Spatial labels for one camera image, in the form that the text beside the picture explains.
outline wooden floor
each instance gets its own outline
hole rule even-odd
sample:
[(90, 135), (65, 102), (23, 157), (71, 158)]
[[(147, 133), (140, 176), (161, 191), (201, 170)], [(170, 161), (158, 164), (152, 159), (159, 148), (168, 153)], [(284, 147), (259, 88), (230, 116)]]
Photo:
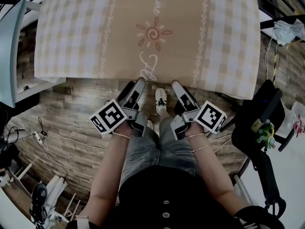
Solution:
[[(26, 85), (33, 86), (37, 81), (30, 80), (33, 77), (33, 59), (35, 48), (36, 25), (30, 26), (26, 38), (20, 43), (18, 56), (18, 82), (20, 91)], [(260, 65), (257, 78), (256, 90), (265, 81), (264, 56), (269, 39), (262, 36)], [(275, 44), (272, 43), (269, 51), (269, 77), (273, 76), (273, 58)], [(299, 44), (289, 49), (278, 48), (279, 69), (277, 71), (276, 86), (284, 92), (283, 103), (290, 108), (294, 101), (305, 104), (305, 54), (304, 46)], [(101, 138), (98, 131), (89, 122), (88, 117), (105, 104), (107, 100), (115, 98), (127, 84), (127, 81), (97, 80), (97, 79), (73, 79), (69, 78), (66, 83), (53, 87), (41, 93), (38, 106), (11, 119), (8, 128), (17, 126), (31, 132), (40, 131), (38, 117), (42, 119), (44, 131), (52, 131), (64, 137), (72, 138), (101, 149), (89, 147), (74, 141), (64, 139), (52, 133), (48, 134), (48, 152), (54, 158), (63, 163), (68, 171), (68, 186), (65, 189), (67, 195), (77, 193), (77, 198), (87, 201), (91, 182), (107, 149), (109, 135)], [(154, 93), (158, 87), (163, 87), (168, 94), (168, 110), (173, 115), (173, 107), (176, 98), (170, 85), (147, 83), (140, 100), (140, 110), (146, 117), (152, 119), (158, 132), (158, 116), (155, 110)], [(209, 100), (227, 112), (229, 118), (234, 114), (230, 106), (212, 92), (203, 90), (190, 90), (195, 98), (204, 103)], [(210, 140), (228, 135), (232, 129), (224, 133), (213, 135)], [(214, 142), (216, 149), (230, 137)], [(30, 172), (48, 183), (55, 175), (65, 176), (61, 164), (55, 162), (33, 138), (19, 140), (16, 146), (20, 149), (21, 160), (28, 164), (33, 163)], [(231, 142), (227, 143), (217, 153), (218, 158), (228, 173), (235, 174), (245, 161), (245, 155), (237, 150)]]

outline foot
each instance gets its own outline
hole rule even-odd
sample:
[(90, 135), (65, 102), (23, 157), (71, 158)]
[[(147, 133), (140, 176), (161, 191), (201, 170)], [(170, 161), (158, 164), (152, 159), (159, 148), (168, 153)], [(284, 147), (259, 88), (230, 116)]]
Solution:
[(153, 122), (151, 120), (147, 120), (147, 127), (153, 130)]
[(166, 110), (166, 103), (167, 103), (167, 97), (166, 97), (165, 90), (163, 88), (158, 88), (156, 91), (156, 109), (157, 109), (158, 115), (160, 115), (159, 111), (161, 109)]

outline person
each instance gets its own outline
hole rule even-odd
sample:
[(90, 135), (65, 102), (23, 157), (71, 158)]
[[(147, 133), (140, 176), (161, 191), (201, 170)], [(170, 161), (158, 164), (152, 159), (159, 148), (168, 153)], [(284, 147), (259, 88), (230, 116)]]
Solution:
[(251, 223), (284, 228), (236, 195), (203, 127), (194, 122), (186, 138), (175, 140), (164, 89), (155, 96), (160, 137), (151, 123), (144, 137), (131, 137), (127, 122), (116, 128), (89, 201), (67, 228), (238, 229)]

